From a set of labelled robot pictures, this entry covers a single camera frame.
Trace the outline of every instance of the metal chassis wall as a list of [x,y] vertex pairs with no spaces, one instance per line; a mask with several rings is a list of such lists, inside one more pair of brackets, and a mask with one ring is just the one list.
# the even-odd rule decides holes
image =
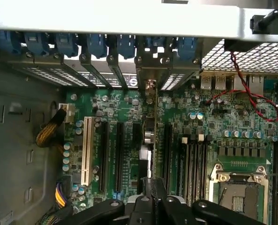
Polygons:
[[35,224],[54,204],[61,157],[34,144],[53,101],[56,86],[0,65],[0,224]]
[[[159,1],[149,2],[148,7],[144,2],[137,3],[135,9],[131,2],[124,0],[77,0],[75,5],[80,6],[77,8],[77,17],[70,17],[71,6],[61,4],[58,0],[42,0],[36,5],[36,10],[33,10],[26,0],[0,0],[0,30],[177,35],[278,42],[278,35],[253,35],[250,29],[253,15],[267,15],[271,9],[162,4]],[[21,11],[21,6],[25,12],[31,12],[31,16],[25,17],[24,13],[17,13]],[[54,19],[42,16],[42,12],[47,8],[57,9],[52,13]],[[143,12],[145,15],[153,15],[158,21],[153,22],[149,16],[142,16]],[[90,22],[88,18],[100,19]]]

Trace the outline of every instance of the white pci slot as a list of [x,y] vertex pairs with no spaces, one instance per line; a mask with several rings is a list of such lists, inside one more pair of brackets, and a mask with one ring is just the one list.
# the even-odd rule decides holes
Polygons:
[[89,186],[92,181],[94,117],[84,117],[84,138],[81,185]]

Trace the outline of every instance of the green circuit board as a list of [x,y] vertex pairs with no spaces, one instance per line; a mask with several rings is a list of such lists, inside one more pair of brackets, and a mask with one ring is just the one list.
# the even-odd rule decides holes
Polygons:
[[[107,198],[118,198],[125,203],[131,195],[137,194],[138,170],[139,170],[139,149],[132,144],[134,123],[143,123],[143,118],[156,116],[155,149],[153,158],[153,175],[163,177],[165,168],[165,125],[172,126],[171,155],[169,168],[169,188],[171,195],[184,196],[184,155],[180,154],[180,141],[184,134],[203,134],[204,138],[211,135],[212,140],[207,145],[207,163],[204,173],[205,195],[209,198],[209,192],[213,195],[213,201],[219,203],[222,196],[221,184],[215,184],[209,189],[209,176],[214,166],[219,163],[225,171],[254,173],[259,166],[263,166],[267,174],[272,172],[273,145],[268,136],[278,135],[278,123],[266,122],[258,117],[250,106],[246,97],[227,94],[221,97],[226,104],[200,105],[201,101],[209,100],[220,91],[196,90],[185,85],[175,92],[159,92],[156,106],[148,105],[144,93],[138,91],[123,90],[92,90],[83,92],[69,92],[67,103],[75,104],[75,120],[83,120],[85,116],[95,116],[93,104],[97,104],[103,111],[102,120],[109,123],[109,146],[108,146],[108,170],[106,191],[99,191],[99,173],[94,175],[90,186],[85,189],[85,200],[79,200],[77,192],[71,192],[71,202],[75,206],[75,212],[81,211]],[[71,95],[77,94],[77,100],[71,100]],[[273,90],[265,90],[264,96],[278,102]],[[267,117],[275,117],[274,109],[265,102],[258,102],[257,107]],[[227,110],[227,113],[217,113],[217,109]],[[115,193],[115,166],[116,166],[116,127],[118,122],[124,123],[124,162],[122,191],[117,196]],[[65,142],[72,143],[70,155],[71,169],[63,172],[63,176],[71,176],[74,183],[75,174],[80,174],[82,142],[75,134],[75,124],[65,125]],[[100,164],[101,136],[96,128],[94,134],[94,159],[93,165]],[[239,137],[235,137],[232,131],[238,131]],[[242,132],[250,132],[248,138],[242,137]],[[254,132],[260,132],[260,138],[253,136]],[[263,221],[263,187],[257,186],[257,220]],[[270,195],[266,196],[268,211],[271,210]],[[234,198],[234,201],[243,201],[241,197]]]

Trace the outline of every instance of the red and black wire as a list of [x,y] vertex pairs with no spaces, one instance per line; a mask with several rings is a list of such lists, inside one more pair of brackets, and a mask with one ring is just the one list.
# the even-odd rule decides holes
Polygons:
[[[248,97],[249,97],[249,101],[250,101],[253,109],[255,110],[256,114],[258,114],[258,116],[260,116],[261,118],[263,118],[264,120],[266,120],[268,122],[278,122],[278,108],[277,108],[276,104],[273,101],[269,100],[268,98],[266,98],[266,97],[264,97],[262,95],[257,95],[257,94],[251,93],[251,90],[248,87],[247,82],[243,78],[243,75],[242,75],[242,73],[240,71],[239,65],[236,62],[236,56],[235,56],[235,54],[233,52],[231,52],[231,60],[232,60],[232,62],[234,64],[235,70],[236,70],[236,72],[237,72],[237,74],[238,74],[238,76],[239,76],[239,78],[241,80],[241,83],[244,86],[245,90],[229,90],[229,91],[226,90],[226,91],[223,91],[222,93],[213,96],[209,101],[206,102],[206,104],[211,103],[212,100],[214,100],[215,98],[218,98],[218,97],[220,97],[220,96],[222,96],[224,94],[228,94],[228,93],[246,93],[248,95]],[[264,116],[257,109],[257,103],[255,102],[255,100],[257,98],[264,99],[267,103],[269,103],[270,105],[272,105],[274,107],[274,109],[276,110],[276,113],[277,113],[276,118],[274,118],[274,119],[267,118],[266,116]]]

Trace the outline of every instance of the metal ventilation grille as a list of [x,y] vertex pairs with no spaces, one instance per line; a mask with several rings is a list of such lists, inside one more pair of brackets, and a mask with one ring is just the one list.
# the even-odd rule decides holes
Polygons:
[[48,70],[50,70],[51,72],[63,77],[64,79],[67,79],[67,80],[77,84],[78,86],[88,87],[87,84],[81,82],[77,78],[74,78],[73,76],[71,76],[70,74],[66,73],[65,71],[63,71],[61,69],[48,69]]
[[[89,72],[78,72],[83,77],[91,81],[93,84],[95,84],[97,87],[105,87],[98,79],[96,79],[95,76],[93,76]],[[121,88],[121,84],[117,77],[113,73],[100,73],[108,82],[109,84],[114,88]],[[137,75],[136,74],[128,74],[123,73],[124,80],[126,84],[128,85],[128,88],[138,88],[138,81],[137,81]]]
[[184,76],[185,74],[171,74],[161,90],[171,90]]
[[57,77],[54,77],[54,76],[52,76],[52,75],[50,75],[50,74],[48,74],[48,73],[46,73],[46,72],[44,72],[44,71],[41,71],[41,70],[38,69],[38,68],[24,67],[23,69],[25,69],[25,70],[27,70],[27,71],[29,71],[29,72],[32,72],[32,73],[34,73],[34,74],[36,74],[36,75],[38,75],[38,76],[41,76],[41,77],[43,77],[43,78],[45,78],[45,79],[48,79],[48,80],[50,80],[50,81],[59,83],[59,84],[61,84],[61,85],[64,85],[64,86],[71,86],[70,83],[67,83],[67,82],[65,82],[64,80],[61,80],[61,79],[59,79],[59,78],[57,78]]
[[[243,72],[278,73],[278,43],[263,43],[248,52],[235,52]],[[202,68],[212,71],[235,71],[230,52],[221,40],[203,59]]]

